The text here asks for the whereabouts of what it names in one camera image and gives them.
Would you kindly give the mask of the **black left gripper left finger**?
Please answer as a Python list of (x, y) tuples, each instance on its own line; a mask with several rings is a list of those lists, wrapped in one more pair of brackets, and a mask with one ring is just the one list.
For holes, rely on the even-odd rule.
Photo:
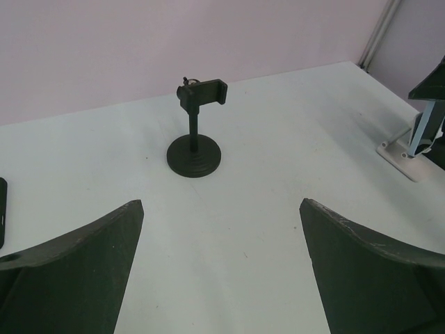
[(1, 257), (2, 333), (113, 333), (143, 226), (140, 200)]

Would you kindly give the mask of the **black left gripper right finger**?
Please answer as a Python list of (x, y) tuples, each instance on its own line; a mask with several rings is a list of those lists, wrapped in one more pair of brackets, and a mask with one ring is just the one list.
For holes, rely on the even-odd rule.
[(444, 255), (312, 199), (302, 201), (300, 217), (331, 333), (444, 332)]

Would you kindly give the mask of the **black smartphone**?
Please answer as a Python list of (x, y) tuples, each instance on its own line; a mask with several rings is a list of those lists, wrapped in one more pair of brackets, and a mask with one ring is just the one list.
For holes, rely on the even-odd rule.
[(8, 183), (0, 178), (0, 248), (3, 247), (6, 234), (6, 206), (7, 206)]

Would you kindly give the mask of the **black round-base phone stand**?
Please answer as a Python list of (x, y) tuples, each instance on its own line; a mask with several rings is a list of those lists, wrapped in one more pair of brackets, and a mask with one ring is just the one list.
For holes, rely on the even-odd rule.
[(177, 88), (180, 107), (188, 115), (189, 133), (176, 138), (166, 152), (167, 163), (176, 174), (188, 178), (200, 178), (212, 174), (220, 165), (222, 152), (210, 137), (198, 133), (200, 107), (225, 104), (227, 84), (221, 79), (200, 81), (183, 78)]

